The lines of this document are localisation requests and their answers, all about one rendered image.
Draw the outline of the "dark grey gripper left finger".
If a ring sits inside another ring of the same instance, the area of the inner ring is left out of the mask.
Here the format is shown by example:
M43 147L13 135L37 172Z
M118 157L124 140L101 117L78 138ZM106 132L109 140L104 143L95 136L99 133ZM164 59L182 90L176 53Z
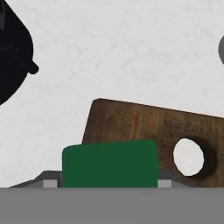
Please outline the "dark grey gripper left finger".
M62 171L42 171L35 179L13 185L12 188L59 188L62 185Z

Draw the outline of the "brown wooden cutting board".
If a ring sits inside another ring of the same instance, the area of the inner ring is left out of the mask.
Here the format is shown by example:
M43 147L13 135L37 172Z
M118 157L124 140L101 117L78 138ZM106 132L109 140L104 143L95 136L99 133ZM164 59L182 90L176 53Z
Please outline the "brown wooden cutting board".
M174 164L174 147L182 138L193 140L204 154L201 171L191 177ZM82 142L125 140L154 141L159 169L171 172L180 183L224 187L224 118L125 101L93 101Z

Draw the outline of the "green sponge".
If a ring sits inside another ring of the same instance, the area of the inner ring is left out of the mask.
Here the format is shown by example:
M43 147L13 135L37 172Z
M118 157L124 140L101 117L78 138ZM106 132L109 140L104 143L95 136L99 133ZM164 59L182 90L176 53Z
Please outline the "green sponge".
M62 151L63 187L157 187L158 174L151 140L80 144Z

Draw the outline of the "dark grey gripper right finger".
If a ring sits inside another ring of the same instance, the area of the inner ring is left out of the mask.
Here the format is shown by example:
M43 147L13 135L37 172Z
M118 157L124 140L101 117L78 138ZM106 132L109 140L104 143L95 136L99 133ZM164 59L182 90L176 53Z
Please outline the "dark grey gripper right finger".
M193 187L193 185L181 182L170 171L163 171L161 170L158 174L157 180L157 187L158 188L187 188Z

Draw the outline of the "black round pot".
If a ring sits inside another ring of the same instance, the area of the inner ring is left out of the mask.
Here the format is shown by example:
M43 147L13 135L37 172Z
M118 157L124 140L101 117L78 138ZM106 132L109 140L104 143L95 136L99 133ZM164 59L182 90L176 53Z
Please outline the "black round pot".
M0 0L0 106L21 87L27 74L36 74L32 36L6 0Z

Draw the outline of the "dark grey round object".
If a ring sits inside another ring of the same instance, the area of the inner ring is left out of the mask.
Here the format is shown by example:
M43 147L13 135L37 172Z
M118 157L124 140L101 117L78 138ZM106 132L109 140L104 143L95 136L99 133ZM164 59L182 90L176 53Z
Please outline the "dark grey round object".
M224 36L221 38L219 46L218 46L218 54L220 57L220 61L224 65Z

